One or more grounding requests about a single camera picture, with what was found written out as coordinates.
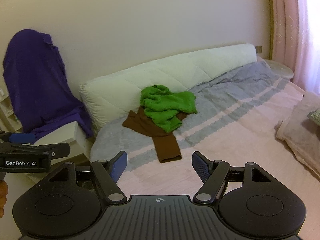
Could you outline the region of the person's left hand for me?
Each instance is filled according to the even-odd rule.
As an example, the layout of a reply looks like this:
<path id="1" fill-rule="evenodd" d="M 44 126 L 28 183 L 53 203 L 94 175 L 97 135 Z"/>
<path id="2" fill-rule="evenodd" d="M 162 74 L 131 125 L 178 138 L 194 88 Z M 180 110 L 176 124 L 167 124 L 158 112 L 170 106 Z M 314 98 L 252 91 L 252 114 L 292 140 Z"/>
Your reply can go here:
<path id="1" fill-rule="evenodd" d="M 0 182 L 0 217 L 2 218 L 4 215 L 4 206 L 7 202 L 7 194 L 8 194 L 8 185 L 2 180 Z"/>

